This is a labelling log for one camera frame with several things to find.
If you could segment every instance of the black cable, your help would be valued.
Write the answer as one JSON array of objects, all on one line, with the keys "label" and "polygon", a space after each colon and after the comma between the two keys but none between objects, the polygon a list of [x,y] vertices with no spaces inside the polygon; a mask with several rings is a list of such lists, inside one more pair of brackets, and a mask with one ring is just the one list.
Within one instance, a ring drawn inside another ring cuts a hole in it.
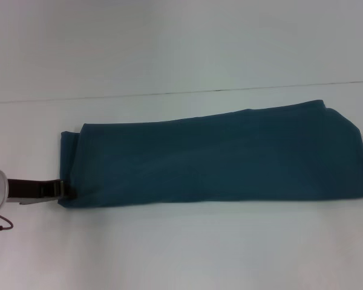
[{"label": "black cable", "polygon": [[3,231],[11,230],[13,228],[13,223],[9,219],[7,219],[7,218],[5,218],[5,217],[3,217],[1,215],[0,215],[0,219],[2,219],[3,221],[8,222],[9,225],[10,225],[10,227],[8,227],[8,228],[2,228]]}]

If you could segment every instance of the teal cloth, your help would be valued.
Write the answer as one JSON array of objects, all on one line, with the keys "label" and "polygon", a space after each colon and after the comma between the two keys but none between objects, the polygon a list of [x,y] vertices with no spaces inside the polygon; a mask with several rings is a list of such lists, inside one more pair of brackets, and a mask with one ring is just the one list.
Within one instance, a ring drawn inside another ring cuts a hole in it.
[{"label": "teal cloth", "polygon": [[323,101],[63,132],[64,207],[363,197],[358,128]]}]

